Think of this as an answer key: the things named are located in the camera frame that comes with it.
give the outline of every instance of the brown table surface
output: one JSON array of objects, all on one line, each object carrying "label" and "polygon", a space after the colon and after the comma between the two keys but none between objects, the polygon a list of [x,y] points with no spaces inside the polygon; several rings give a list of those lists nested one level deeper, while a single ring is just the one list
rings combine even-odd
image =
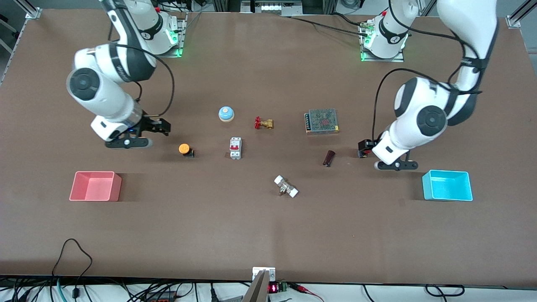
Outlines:
[{"label": "brown table surface", "polygon": [[[355,154],[371,135],[381,77],[404,66],[445,80],[460,59],[456,42],[414,34],[405,63],[360,62],[354,35],[273,15],[203,14],[184,56],[166,60],[177,80],[170,136],[109,150],[90,128],[93,114],[66,91],[74,52],[105,43],[109,22],[100,10],[45,10],[28,22],[0,87],[0,274],[49,274],[73,237],[98,276],[247,280],[265,265],[303,282],[537,285],[537,81],[520,32],[499,23],[472,118],[415,149],[416,172],[381,172],[377,159]],[[437,18],[415,26],[448,32]],[[378,131],[411,76],[386,81]],[[144,109],[161,111],[165,68],[142,85]],[[217,117],[224,105],[235,110],[230,123]],[[341,132],[306,136],[303,114],[327,107]],[[256,116],[274,129],[255,130]],[[239,161],[224,157],[232,136],[244,139]],[[181,143],[194,160],[178,154]],[[328,149],[337,153],[331,168],[321,165]],[[430,169],[468,171],[474,201],[423,200]],[[70,202],[79,170],[120,173],[121,202]],[[278,196],[279,174],[296,198]],[[87,265],[74,245],[64,256],[58,274]]]}]

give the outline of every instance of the robotic arm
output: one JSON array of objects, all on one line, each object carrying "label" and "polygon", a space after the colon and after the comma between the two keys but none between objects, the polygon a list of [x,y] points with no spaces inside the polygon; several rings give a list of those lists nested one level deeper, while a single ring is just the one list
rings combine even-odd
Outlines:
[{"label": "robotic arm", "polygon": [[142,37],[125,2],[99,1],[120,39],[76,52],[73,71],[67,78],[67,90],[84,108],[97,115],[91,127],[106,141],[106,147],[149,147],[151,141],[140,137],[142,131],[160,132],[167,136],[170,124],[163,119],[146,117],[140,104],[119,84],[149,79],[155,70],[156,60],[138,50],[151,52],[152,49]]},{"label": "robotic arm", "polygon": [[496,40],[496,0],[438,0],[437,5],[442,22],[466,43],[458,80],[450,87],[415,77],[401,86],[394,104],[397,119],[378,140],[358,144],[359,157],[372,151],[381,160],[375,164],[378,169],[416,169],[417,164],[407,165],[399,158],[474,111],[477,94],[467,92],[479,87]]}]

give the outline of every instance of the black cable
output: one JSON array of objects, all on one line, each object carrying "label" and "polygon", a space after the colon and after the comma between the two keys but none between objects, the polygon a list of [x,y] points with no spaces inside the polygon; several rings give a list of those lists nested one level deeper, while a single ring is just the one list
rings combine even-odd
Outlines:
[{"label": "black cable", "polygon": [[182,297],[186,297],[186,296],[188,296],[188,294],[190,294],[192,292],[193,289],[194,289],[194,283],[190,282],[190,290],[186,294],[184,294],[182,296],[177,294],[177,291],[179,290],[179,288],[177,288],[175,290],[175,296],[176,296],[177,299],[182,298]]},{"label": "black cable", "polygon": [[293,17],[285,17],[285,18],[289,18],[289,19],[293,19],[293,20],[299,20],[299,21],[303,21],[303,22],[307,22],[307,23],[310,23],[310,24],[313,24],[313,25],[318,25],[318,26],[321,26],[321,27],[326,27],[326,28],[329,28],[331,30],[335,30],[335,31],[341,31],[341,32],[346,32],[346,33],[352,33],[352,34],[356,34],[356,35],[361,35],[363,37],[366,37],[367,34],[365,33],[359,33],[359,32],[353,32],[353,31],[348,31],[348,30],[344,30],[342,28],[337,28],[337,27],[333,27],[333,26],[329,26],[329,25],[324,25],[324,24],[321,24],[321,23],[317,23],[317,22],[313,22],[313,21],[310,21],[310,20],[305,20],[305,19],[300,19],[300,18],[293,18]]},{"label": "black cable", "polygon": [[134,302],[136,300],[145,300],[145,297],[143,297],[143,296],[146,296],[147,293],[151,292],[152,290],[158,289],[159,287],[161,287],[164,284],[166,284],[166,280],[164,280],[164,282],[160,282],[160,283],[151,283],[149,285],[149,287],[147,287],[145,290],[142,290],[142,291],[134,294],[132,298],[129,298],[127,300],[127,302],[131,302],[131,301]]},{"label": "black cable", "polygon": [[112,28],[114,28],[114,24],[110,20],[110,29],[108,30],[108,41],[112,39]]},{"label": "black cable", "polygon": [[344,14],[342,13],[338,13],[338,12],[333,12],[331,13],[331,15],[334,15],[334,16],[340,16],[343,18],[343,20],[347,21],[348,23],[352,24],[352,25],[356,25],[356,26],[360,26],[360,23],[363,23],[363,22],[353,22],[353,21],[350,21]]},{"label": "black cable", "polygon": [[138,94],[138,98],[135,99],[135,101],[138,103],[140,101],[140,99],[142,98],[142,85],[140,85],[140,83],[138,83],[137,81],[133,81],[134,84],[138,85],[138,87],[140,88],[140,93]]},{"label": "black cable", "polygon": [[364,287],[364,291],[366,292],[366,296],[367,298],[369,299],[369,301],[371,302],[375,302],[375,300],[373,300],[373,298],[371,298],[371,296],[369,295],[369,292],[367,291],[367,287],[365,284],[362,284],[362,286]]},{"label": "black cable", "polygon": [[196,302],[199,302],[199,300],[198,300],[198,284],[197,283],[194,283],[194,291],[196,293]]},{"label": "black cable", "polygon": [[84,287],[84,291],[86,292],[86,296],[88,297],[88,300],[90,302],[93,302],[93,300],[90,297],[90,293],[88,293],[88,289],[86,288],[86,284],[84,282],[82,282],[82,286]]},{"label": "black cable", "polygon": [[[434,287],[440,294],[435,294],[435,293],[432,293],[429,291],[429,286],[431,287]],[[436,297],[436,298],[442,298],[444,299],[444,302],[447,302],[447,297],[460,297],[462,296],[465,292],[466,292],[466,289],[463,285],[457,285],[457,286],[454,286],[455,288],[457,289],[462,289],[461,292],[459,293],[444,293],[439,286],[437,286],[436,284],[425,284],[425,291],[433,296],[433,297]]]},{"label": "black cable", "polygon": [[75,289],[74,290],[77,290],[77,285],[78,285],[78,281],[80,280],[80,278],[82,277],[82,275],[84,275],[91,267],[91,265],[93,264],[93,258],[90,256],[90,254],[88,254],[81,246],[80,246],[80,243],[78,243],[78,241],[74,238],[69,238],[67,240],[65,240],[65,242],[63,243],[63,246],[62,246],[62,250],[60,251],[60,256],[58,257],[58,260],[56,260],[56,263],[54,264],[54,267],[52,268],[52,272],[50,273],[52,275],[52,277],[54,278],[54,271],[56,270],[59,262],[60,262],[60,259],[62,258],[62,255],[63,255],[63,250],[65,249],[66,247],[66,244],[67,242],[69,241],[74,241],[74,243],[76,243],[76,245],[78,246],[78,249],[88,257],[88,259],[90,260],[90,264],[88,265],[88,267],[86,267],[86,269],[78,276],[78,278],[76,278],[76,282],[75,282]]},{"label": "black cable", "polygon": [[169,2],[171,5],[175,6],[179,11],[183,11],[183,8],[180,8],[177,6],[177,4],[175,4],[174,2]]},{"label": "black cable", "polygon": [[52,286],[54,285],[54,276],[52,276],[50,278],[50,284],[49,284],[49,287],[48,287],[48,291],[50,293],[50,300],[51,302],[54,302],[54,297],[52,297]]},{"label": "black cable", "polygon": [[19,279],[15,279],[15,282],[13,283],[13,294],[11,295],[11,301],[18,300],[18,288],[17,288],[17,282],[19,282]]},{"label": "black cable", "polygon": [[123,284],[123,288],[127,291],[127,294],[129,294],[129,297],[132,298],[133,297],[133,294],[130,292],[129,288],[127,287],[127,285],[125,284],[125,281],[123,281],[123,279],[121,280],[121,283]]},{"label": "black cable", "polygon": [[[452,31],[452,33],[453,33],[453,35],[454,35],[457,39],[460,40],[459,36],[458,36],[456,33],[454,33],[453,31]],[[462,48],[462,56],[465,57],[465,56],[466,56],[466,49],[465,49],[465,46],[464,46],[463,43],[460,43],[460,44],[461,44],[461,48]],[[451,79],[452,79],[452,78],[459,72],[459,70],[461,69],[461,67],[462,67],[462,64],[459,64],[459,66],[457,67],[457,69],[455,69],[455,71],[453,71],[453,72],[449,75],[449,77],[447,78],[447,82],[448,82],[448,83],[451,84]]]},{"label": "black cable", "polygon": [[115,45],[119,46],[119,47],[130,48],[130,49],[134,49],[134,50],[137,50],[137,51],[140,51],[140,52],[144,52],[144,53],[154,57],[157,61],[159,61],[160,63],[162,63],[162,65],[164,65],[166,67],[166,69],[170,73],[170,77],[171,77],[171,96],[170,96],[170,101],[168,102],[168,105],[166,106],[166,109],[164,109],[164,111],[162,113],[146,115],[146,117],[155,117],[155,118],[163,116],[168,111],[168,109],[171,107],[171,103],[173,103],[173,94],[175,93],[175,78],[173,77],[173,72],[171,71],[170,66],[168,66],[168,64],[166,64],[166,62],[164,62],[161,58],[159,58],[158,56],[150,53],[149,51],[147,51],[145,49],[130,46],[130,45],[123,45],[123,44],[115,44]]},{"label": "black cable", "polygon": [[39,288],[37,293],[35,293],[35,297],[33,297],[32,300],[30,300],[30,302],[37,301],[37,298],[39,297],[39,293],[43,290],[43,288],[45,288],[45,285],[46,285],[46,283],[43,283],[43,285]]}]

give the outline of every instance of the cable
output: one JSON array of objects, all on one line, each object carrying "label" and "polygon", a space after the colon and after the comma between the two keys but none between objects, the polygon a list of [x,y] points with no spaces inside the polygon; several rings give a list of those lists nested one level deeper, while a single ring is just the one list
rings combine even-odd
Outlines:
[{"label": "cable", "polygon": [[363,22],[353,22],[353,21],[350,21],[345,15],[341,14],[341,13],[338,13],[338,12],[333,12],[331,13],[331,15],[334,15],[334,16],[340,16],[343,18],[343,20],[345,20],[347,23],[350,23],[352,25],[356,25],[356,26],[360,26],[360,23],[363,23]]},{"label": "cable", "polygon": [[78,246],[78,249],[88,257],[88,259],[90,260],[90,264],[88,265],[88,267],[86,267],[86,269],[78,276],[78,278],[76,278],[76,282],[75,282],[75,288],[73,289],[73,291],[77,291],[77,285],[78,285],[78,281],[80,280],[80,278],[82,277],[82,275],[84,275],[91,267],[91,265],[93,264],[93,258],[90,256],[90,254],[88,254],[81,246],[80,246],[80,243],[78,243],[78,241],[74,238],[69,238],[67,240],[65,240],[65,242],[63,243],[63,246],[62,246],[62,250],[60,251],[60,256],[58,257],[58,260],[56,260],[56,263],[54,264],[54,267],[52,268],[52,272],[50,273],[52,275],[52,278],[54,278],[54,271],[56,270],[59,262],[60,262],[60,259],[62,258],[62,255],[63,255],[63,250],[65,249],[66,247],[66,244],[67,242],[69,241],[74,241],[76,243],[76,245]]},{"label": "cable", "polygon": [[[133,295],[132,298],[129,298],[129,299],[127,300],[127,302],[131,302],[131,301],[134,302],[134,301],[136,301],[136,300],[140,300],[140,301],[142,301],[142,300],[146,300],[146,297],[144,297],[144,296],[146,296],[148,293],[150,293],[150,292],[153,291],[153,290],[157,290],[159,287],[165,285],[165,284],[168,282],[167,279],[160,279],[160,281],[161,281],[161,282],[159,282],[159,283],[151,283],[151,285],[150,285],[148,288],[146,288],[145,290],[142,290],[142,291],[136,293],[135,295]],[[166,290],[166,289],[168,289],[168,288],[169,288],[169,286],[167,286],[167,287],[165,287],[165,288],[163,288],[163,289],[160,289],[160,290],[157,291],[155,294],[153,294],[151,297],[154,297],[154,296],[155,296],[156,294],[158,294],[159,292],[161,292],[161,291],[163,291],[163,290]]]},{"label": "cable", "polygon": [[375,302],[375,300],[373,300],[373,298],[371,298],[371,296],[369,295],[369,292],[367,291],[366,285],[362,284],[362,286],[364,287],[364,290],[366,291],[366,295],[367,295],[367,298],[369,299],[369,301]]},{"label": "cable", "polygon": [[178,9],[179,11],[183,11],[183,8],[180,8],[177,6],[177,4],[175,4],[174,2],[171,2],[171,1],[168,1],[168,3],[170,3],[171,5],[175,6],[176,9]]},{"label": "cable", "polygon": [[108,41],[112,39],[112,28],[114,28],[114,24],[110,20],[110,29],[108,30]]},{"label": "cable", "polygon": [[54,283],[54,276],[50,279],[49,286],[48,286],[48,292],[50,294],[50,300],[54,302],[54,297],[52,297],[52,285]]},{"label": "cable", "polygon": [[185,29],[184,29],[185,31],[186,31],[186,29],[187,29],[190,25],[192,25],[192,23],[194,23],[194,21],[196,21],[196,20],[201,16],[202,10],[203,10],[203,8],[199,11],[199,14],[197,14],[197,15],[194,17],[194,19],[192,19],[192,21],[190,21],[190,23],[188,23],[188,24],[186,25],[186,27],[185,27]]},{"label": "cable", "polygon": [[58,293],[60,294],[60,298],[62,298],[63,302],[67,302],[66,297],[63,295],[62,287],[60,285],[60,279],[58,278],[56,281],[56,288],[58,289]]},{"label": "cable", "polygon": [[216,291],[214,290],[213,283],[211,282],[211,302],[220,302],[218,299],[218,296],[216,295]]},{"label": "cable", "polygon": [[181,285],[182,285],[182,283],[179,284],[179,286],[178,286],[177,289],[175,290],[175,296],[176,296],[176,299],[179,299],[179,298],[188,296],[188,294],[191,293],[192,290],[194,289],[194,283],[190,282],[190,290],[189,290],[186,294],[184,294],[184,295],[181,296],[181,295],[177,294],[177,291],[179,290],[179,287],[181,287]]},{"label": "cable", "polygon": [[[440,294],[435,294],[435,293],[432,293],[429,291],[429,286],[431,287],[434,287]],[[462,289],[461,292],[459,293],[444,293],[440,287],[438,287],[437,285],[435,284],[425,284],[425,291],[433,296],[433,297],[436,297],[436,298],[442,298],[444,299],[444,302],[447,302],[447,297],[460,297],[462,296],[465,292],[466,292],[466,289],[463,285],[457,285],[457,286],[454,286],[455,288],[458,288],[458,289]]]},{"label": "cable", "polygon": [[39,293],[43,290],[43,288],[45,288],[45,285],[46,285],[46,283],[43,283],[43,285],[39,288],[39,290],[35,294],[35,297],[33,297],[32,300],[30,300],[30,302],[37,301],[37,298],[39,297]]},{"label": "cable", "polygon": [[90,293],[88,293],[88,290],[86,288],[86,284],[85,283],[82,283],[82,286],[84,287],[84,291],[86,292],[86,296],[88,297],[88,300],[90,302],[93,302],[93,300],[91,299],[91,296],[90,296]]},{"label": "cable", "polygon": [[140,85],[140,83],[138,83],[137,81],[133,81],[134,84],[138,85],[138,87],[140,88],[140,93],[138,94],[138,98],[135,99],[135,101],[138,103],[140,101],[140,99],[142,98],[142,85]]},{"label": "cable", "polygon": [[129,288],[127,287],[127,285],[125,284],[123,279],[121,280],[121,283],[123,284],[123,288],[127,291],[127,294],[129,294],[129,297],[132,298],[133,294],[129,291]]},{"label": "cable", "polygon": [[157,61],[159,61],[160,63],[162,63],[162,65],[164,65],[166,67],[166,69],[170,73],[170,77],[171,77],[171,96],[170,96],[170,101],[168,102],[168,105],[166,106],[166,108],[164,109],[164,111],[162,113],[159,113],[159,114],[146,114],[145,115],[145,117],[147,117],[147,118],[158,118],[158,117],[163,116],[168,111],[168,109],[170,109],[171,104],[173,103],[173,94],[175,93],[175,78],[173,77],[173,72],[171,71],[170,66],[168,66],[168,64],[166,64],[166,62],[164,62],[161,58],[159,58],[158,56],[150,53],[149,51],[147,51],[145,49],[130,46],[130,45],[123,45],[123,44],[115,44],[115,45],[119,46],[119,47],[130,48],[130,49],[135,49],[135,50],[140,51],[140,52],[144,52],[144,53],[154,57]]},{"label": "cable", "polygon": [[196,302],[199,302],[199,300],[198,300],[198,285],[197,285],[197,283],[194,283],[194,291],[195,291],[195,293],[196,293]]},{"label": "cable", "polygon": [[297,292],[300,292],[300,293],[305,293],[305,294],[310,294],[312,296],[315,296],[317,298],[319,298],[322,302],[324,302],[324,299],[321,298],[319,295],[317,295],[316,293],[313,293],[312,291],[308,290],[307,288],[305,288],[304,286],[302,285],[298,285],[296,283],[292,283],[292,282],[288,282],[287,285],[289,285],[289,287],[291,289],[294,289],[295,291]]},{"label": "cable", "polygon": [[332,26],[329,26],[329,25],[324,25],[324,24],[317,23],[317,22],[313,22],[313,21],[310,21],[310,20],[305,20],[305,19],[300,19],[300,18],[293,18],[293,17],[285,17],[285,18],[289,18],[289,19],[292,19],[292,20],[299,20],[299,21],[302,21],[302,22],[310,23],[310,24],[313,24],[313,25],[318,25],[318,26],[321,26],[321,27],[326,27],[326,28],[329,28],[329,29],[331,29],[331,30],[335,30],[335,31],[341,31],[341,32],[346,32],[346,33],[352,33],[352,34],[356,34],[356,35],[361,35],[361,36],[363,36],[363,37],[366,37],[366,36],[367,36],[366,33],[359,33],[359,32],[348,31],[348,30],[344,30],[344,29],[342,29],[342,28],[337,28],[337,27],[332,27]]}]

